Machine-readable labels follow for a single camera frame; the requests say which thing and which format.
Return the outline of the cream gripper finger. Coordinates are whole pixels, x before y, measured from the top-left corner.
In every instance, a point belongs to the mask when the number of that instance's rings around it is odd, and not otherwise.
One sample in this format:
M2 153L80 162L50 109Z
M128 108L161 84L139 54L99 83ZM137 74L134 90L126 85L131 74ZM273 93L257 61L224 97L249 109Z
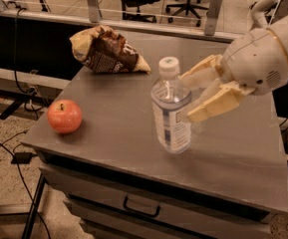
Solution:
M221 55L210 55L183 73L179 79L191 90L205 89L222 75L221 60Z
M241 101L254 91L255 88L241 86L236 81L222 84L215 80L191 104L186 118L191 122L200 122L223 115L238 108Z

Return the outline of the white rounded gripper body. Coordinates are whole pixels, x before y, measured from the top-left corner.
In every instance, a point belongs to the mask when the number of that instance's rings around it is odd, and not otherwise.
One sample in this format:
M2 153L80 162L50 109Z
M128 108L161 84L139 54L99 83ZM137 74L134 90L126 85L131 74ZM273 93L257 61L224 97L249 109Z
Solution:
M262 96L288 83L288 55L277 35L254 29L234 40L223 53L222 77Z

